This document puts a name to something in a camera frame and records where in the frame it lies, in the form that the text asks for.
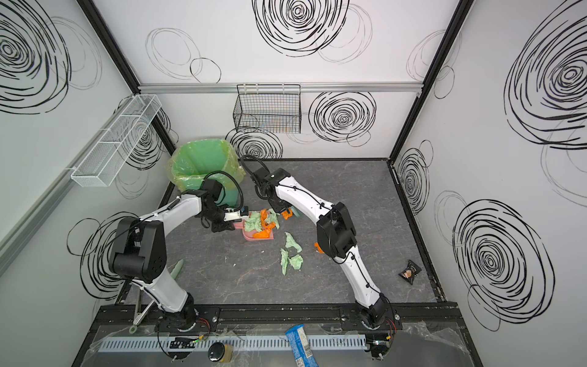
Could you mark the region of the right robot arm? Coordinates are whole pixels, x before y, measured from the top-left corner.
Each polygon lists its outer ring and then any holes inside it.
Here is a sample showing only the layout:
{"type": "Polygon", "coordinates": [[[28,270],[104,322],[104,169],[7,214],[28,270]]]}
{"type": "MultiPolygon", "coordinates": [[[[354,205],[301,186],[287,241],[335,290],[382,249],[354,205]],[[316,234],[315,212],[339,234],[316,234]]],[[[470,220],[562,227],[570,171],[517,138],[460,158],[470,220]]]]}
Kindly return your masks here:
{"type": "Polygon", "coordinates": [[[356,228],[345,204],[320,198],[284,169],[271,172],[264,162],[250,154],[241,156],[239,162],[254,182],[258,197],[267,200],[275,212],[283,213],[293,207],[312,221],[320,249],[341,267],[351,285],[363,324],[372,330],[382,325],[393,311],[391,302],[362,261],[356,228]]]}

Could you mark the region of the pink plastic dustpan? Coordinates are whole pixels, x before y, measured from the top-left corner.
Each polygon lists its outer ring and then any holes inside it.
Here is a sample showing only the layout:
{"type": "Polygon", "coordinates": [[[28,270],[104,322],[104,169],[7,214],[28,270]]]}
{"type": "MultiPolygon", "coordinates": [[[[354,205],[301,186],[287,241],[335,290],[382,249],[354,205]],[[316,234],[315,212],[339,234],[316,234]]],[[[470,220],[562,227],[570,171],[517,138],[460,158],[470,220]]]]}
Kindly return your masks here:
{"type": "Polygon", "coordinates": [[[234,226],[236,230],[240,230],[242,232],[245,240],[250,242],[273,240],[274,238],[272,229],[264,229],[262,231],[253,229],[252,231],[246,231],[244,222],[235,222],[234,226]]]}

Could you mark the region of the green hand brush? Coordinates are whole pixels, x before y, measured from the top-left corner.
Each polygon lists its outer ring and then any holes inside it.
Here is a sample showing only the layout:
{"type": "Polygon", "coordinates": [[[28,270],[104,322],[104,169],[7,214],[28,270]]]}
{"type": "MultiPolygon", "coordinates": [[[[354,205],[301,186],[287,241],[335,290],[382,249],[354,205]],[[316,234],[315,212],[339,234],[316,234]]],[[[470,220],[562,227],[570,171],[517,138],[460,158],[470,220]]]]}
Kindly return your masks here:
{"type": "Polygon", "coordinates": [[[302,216],[301,212],[295,206],[291,206],[290,211],[292,212],[293,215],[295,215],[295,217],[302,216]]]}

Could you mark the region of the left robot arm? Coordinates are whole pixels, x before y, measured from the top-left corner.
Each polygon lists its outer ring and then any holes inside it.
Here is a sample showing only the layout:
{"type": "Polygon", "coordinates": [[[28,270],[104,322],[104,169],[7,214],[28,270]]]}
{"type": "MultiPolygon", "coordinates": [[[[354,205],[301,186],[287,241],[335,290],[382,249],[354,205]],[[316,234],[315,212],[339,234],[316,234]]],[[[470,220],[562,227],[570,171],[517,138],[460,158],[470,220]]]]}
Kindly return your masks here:
{"type": "Polygon", "coordinates": [[[193,217],[213,232],[234,230],[243,218],[243,204],[242,189],[232,175],[207,174],[199,189],[184,191],[152,213],[120,220],[109,254],[110,272],[148,294],[178,330],[192,330],[198,321],[194,298],[168,271],[166,237],[193,217]]]}

